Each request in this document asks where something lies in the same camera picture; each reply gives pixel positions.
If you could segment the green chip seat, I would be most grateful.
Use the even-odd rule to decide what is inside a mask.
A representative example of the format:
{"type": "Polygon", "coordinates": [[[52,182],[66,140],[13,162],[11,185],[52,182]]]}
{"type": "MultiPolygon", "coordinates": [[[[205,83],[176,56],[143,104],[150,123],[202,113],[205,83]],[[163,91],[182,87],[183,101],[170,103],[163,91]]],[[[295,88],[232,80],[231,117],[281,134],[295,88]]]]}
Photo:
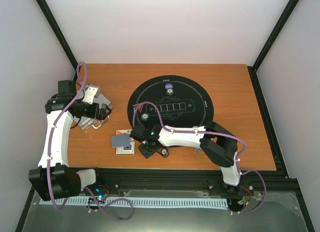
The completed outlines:
{"type": "Polygon", "coordinates": [[[148,115],[147,113],[143,113],[143,114],[141,115],[141,119],[142,119],[143,121],[147,121],[147,120],[149,119],[149,115],[148,115]]]}
{"type": "Polygon", "coordinates": [[[174,94],[174,91],[173,91],[173,89],[168,89],[168,90],[166,91],[166,93],[167,93],[167,95],[173,95],[173,94],[174,94]]]}

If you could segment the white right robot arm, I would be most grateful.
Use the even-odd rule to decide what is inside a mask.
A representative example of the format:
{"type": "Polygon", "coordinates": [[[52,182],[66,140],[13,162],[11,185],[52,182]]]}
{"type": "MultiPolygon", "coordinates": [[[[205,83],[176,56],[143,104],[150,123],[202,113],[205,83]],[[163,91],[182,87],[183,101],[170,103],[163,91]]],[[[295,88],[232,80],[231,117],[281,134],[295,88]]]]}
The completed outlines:
{"type": "Polygon", "coordinates": [[[201,150],[222,172],[225,185],[237,187],[241,181],[238,143],[246,144],[216,122],[193,128],[175,128],[156,124],[151,129],[134,125],[130,137],[140,142],[139,151],[145,158],[154,153],[169,155],[169,147],[191,147],[201,150]]]}

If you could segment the green chip top seat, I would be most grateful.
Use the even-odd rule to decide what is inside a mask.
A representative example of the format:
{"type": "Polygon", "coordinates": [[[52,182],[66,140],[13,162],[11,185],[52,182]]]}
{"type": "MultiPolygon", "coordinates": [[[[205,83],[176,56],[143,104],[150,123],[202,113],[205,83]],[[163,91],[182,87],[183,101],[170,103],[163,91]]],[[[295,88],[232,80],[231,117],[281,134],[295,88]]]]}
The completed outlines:
{"type": "Polygon", "coordinates": [[[166,93],[167,93],[167,95],[173,95],[173,94],[174,94],[174,91],[173,91],[173,89],[168,89],[168,90],[166,91],[166,93]]]}

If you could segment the orange poker chip stack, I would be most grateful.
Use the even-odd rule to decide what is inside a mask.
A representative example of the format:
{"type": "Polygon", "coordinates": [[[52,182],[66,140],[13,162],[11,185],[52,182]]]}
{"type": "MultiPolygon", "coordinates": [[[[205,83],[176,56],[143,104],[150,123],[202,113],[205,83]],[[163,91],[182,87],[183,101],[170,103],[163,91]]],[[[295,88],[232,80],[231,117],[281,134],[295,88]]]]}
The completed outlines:
{"type": "Polygon", "coordinates": [[[163,149],[163,150],[161,151],[161,156],[164,157],[164,158],[167,158],[167,157],[169,156],[168,150],[163,149]]]}

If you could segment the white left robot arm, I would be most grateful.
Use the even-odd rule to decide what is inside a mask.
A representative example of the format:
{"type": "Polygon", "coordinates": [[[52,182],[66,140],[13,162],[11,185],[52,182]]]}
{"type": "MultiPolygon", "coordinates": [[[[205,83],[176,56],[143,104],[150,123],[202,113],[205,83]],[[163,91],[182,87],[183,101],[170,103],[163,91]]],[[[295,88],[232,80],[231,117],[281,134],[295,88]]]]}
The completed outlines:
{"type": "Polygon", "coordinates": [[[68,163],[68,142],[72,123],[83,130],[104,123],[112,112],[111,102],[98,86],[87,84],[79,90],[71,80],[58,82],[58,93],[45,105],[47,133],[42,157],[28,179],[44,201],[78,196],[84,187],[92,193],[103,190],[104,181],[97,168],[75,171],[68,163]]]}

